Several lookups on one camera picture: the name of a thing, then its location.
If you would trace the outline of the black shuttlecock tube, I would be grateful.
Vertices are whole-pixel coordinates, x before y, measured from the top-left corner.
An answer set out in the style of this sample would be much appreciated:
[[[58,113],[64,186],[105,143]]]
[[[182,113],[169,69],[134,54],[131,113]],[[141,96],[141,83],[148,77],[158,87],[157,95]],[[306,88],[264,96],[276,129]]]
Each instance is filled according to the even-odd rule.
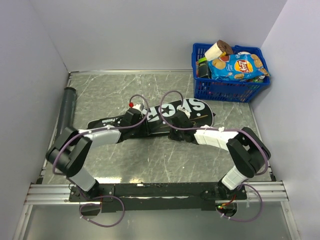
[[[55,139],[57,139],[67,127],[71,127],[74,121],[77,94],[73,87],[65,87],[59,110]]]

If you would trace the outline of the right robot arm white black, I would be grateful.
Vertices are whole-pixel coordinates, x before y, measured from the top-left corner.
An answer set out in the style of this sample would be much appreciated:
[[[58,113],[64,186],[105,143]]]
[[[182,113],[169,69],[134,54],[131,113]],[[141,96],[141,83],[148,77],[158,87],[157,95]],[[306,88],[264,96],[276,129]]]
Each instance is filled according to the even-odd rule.
[[[229,152],[233,167],[218,182],[216,191],[223,199],[230,199],[240,184],[268,169],[271,153],[251,128],[226,130],[208,125],[194,126],[187,114],[178,111],[169,121],[169,139],[196,145],[207,145]]]

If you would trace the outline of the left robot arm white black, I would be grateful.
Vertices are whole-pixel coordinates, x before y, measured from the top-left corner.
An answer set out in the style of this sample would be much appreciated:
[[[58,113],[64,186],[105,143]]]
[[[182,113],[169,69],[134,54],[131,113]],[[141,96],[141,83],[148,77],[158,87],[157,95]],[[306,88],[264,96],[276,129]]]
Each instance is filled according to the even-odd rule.
[[[52,164],[53,174],[66,177],[80,188],[87,201],[93,201],[100,194],[100,184],[84,167],[90,149],[129,139],[144,126],[146,118],[140,110],[130,108],[114,124],[87,130],[67,127],[46,152],[45,158]]]

